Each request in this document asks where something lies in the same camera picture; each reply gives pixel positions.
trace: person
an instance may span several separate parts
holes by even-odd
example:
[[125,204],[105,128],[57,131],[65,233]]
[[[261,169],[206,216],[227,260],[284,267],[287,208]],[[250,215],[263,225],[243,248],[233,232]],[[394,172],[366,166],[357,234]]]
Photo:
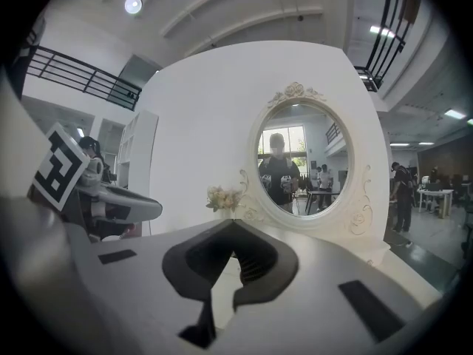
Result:
[[[332,185],[333,185],[333,177],[330,174],[330,171],[327,170],[327,164],[322,164],[322,170],[321,172],[319,172],[319,191],[332,192]],[[327,205],[328,207],[332,203],[332,196],[331,195],[320,196],[319,208],[317,209],[318,212],[322,210],[324,200],[325,200],[325,205]]]
[[418,179],[417,174],[414,174],[414,176],[412,176],[412,193],[411,193],[412,206],[414,208],[417,207],[417,202],[419,201],[419,198],[420,198],[420,195],[418,192],[419,185],[417,184],[417,179]]
[[271,156],[259,165],[259,176],[274,203],[292,213],[292,194],[299,187],[298,166],[284,156],[285,142],[280,133],[269,138]]
[[412,193],[412,178],[406,167],[401,166],[398,162],[391,165],[391,170],[396,172],[394,177],[394,190],[389,196],[390,200],[395,197],[398,200],[398,222],[393,230],[400,232],[409,231],[411,226],[411,193]]
[[319,189],[319,173],[322,172],[321,167],[317,167],[313,175],[310,175],[310,184],[312,184],[312,190],[317,191]]
[[79,140],[78,145],[80,148],[82,148],[84,153],[90,157],[90,159],[96,159],[96,162],[91,162],[89,167],[87,167],[83,177],[81,178],[81,181],[83,183],[85,181],[85,184],[88,184],[91,182],[93,183],[93,179],[97,178],[99,181],[103,181],[104,183],[111,183],[112,179],[110,177],[110,166],[106,164],[105,160],[103,159],[101,154],[101,145],[99,142],[92,137],[86,136]]
[[430,171],[430,183],[437,183],[438,179],[438,166],[435,166],[431,171]]

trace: black t-shirt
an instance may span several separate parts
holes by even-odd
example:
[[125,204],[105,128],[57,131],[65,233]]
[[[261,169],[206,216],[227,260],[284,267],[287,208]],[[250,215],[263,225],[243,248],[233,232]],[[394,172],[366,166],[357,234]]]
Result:
[[396,171],[394,181],[400,182],[398,188],[398,195],[409,194],[409,182],[411,181],[411,175],[409,171],[407,171],[406,167],[399,166],[398,171]]
[[277,159],[271,157],[268,165],[265,161],[259,165],[259,176],[270,175],[271,176],[271,187],[268,190],[269,197],[277,205],[290,203],[292,201],[292,194],[284,193],[281,188],[281,178],[283,176],[290,176],[291,178],[299,178],[300,172],[298,166],[291,162],[292,166],[287,166],[287,159]]

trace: balcony railing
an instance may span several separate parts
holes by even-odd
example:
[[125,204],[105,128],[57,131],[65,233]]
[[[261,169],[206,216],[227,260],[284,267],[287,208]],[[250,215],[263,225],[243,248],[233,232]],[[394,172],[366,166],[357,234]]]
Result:
[[377,92],[378,88],[376,86],[375,78],[372,73],[367,70],[366,67],[357,67],[355,66],[358,75],[360,76],[361,81],[363,81],[364,86],[368,89],[369,92]]
[[368,77],[364,79],[360,76],[369,91],[378,90],[397,55],[402,52],[407,32],[417,16],[420,1],[385,0],[380,29],[367,65],[355,67],[360,75]]
[[28,74],[135,110],[141,88],[68,55],[39,46]]
[[327,137],[327,145],[330,144],[335,138],[337,138],[341,134],[340,128],[334,122],[332,126],[327,130],[325,136]]

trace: window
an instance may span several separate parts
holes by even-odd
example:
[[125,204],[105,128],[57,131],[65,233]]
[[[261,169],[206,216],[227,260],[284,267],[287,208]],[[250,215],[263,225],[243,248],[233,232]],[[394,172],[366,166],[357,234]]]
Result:
[[301,176],[307,177],[307,150],[303,126],[263,130],[258,143],[258,165],[271,153],[269,138],[274,133],[282,134],[285,142],[285,155],[298,166]]

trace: chair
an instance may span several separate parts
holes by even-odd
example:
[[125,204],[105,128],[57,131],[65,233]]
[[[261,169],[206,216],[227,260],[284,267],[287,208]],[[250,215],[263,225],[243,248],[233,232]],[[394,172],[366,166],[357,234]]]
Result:
[[466,235],[466,241],[461,243],[461,249],[463,250],[463,259],[469,257],[469,250],[472,247],[473,224],[466,223],[465,227],[468,229],[468,234]]
[[468,218],[471,214],[473,214],[472,197],[467,193],[465,196],[465,223],[463,224],[463,227],[466,227],[468,224]]

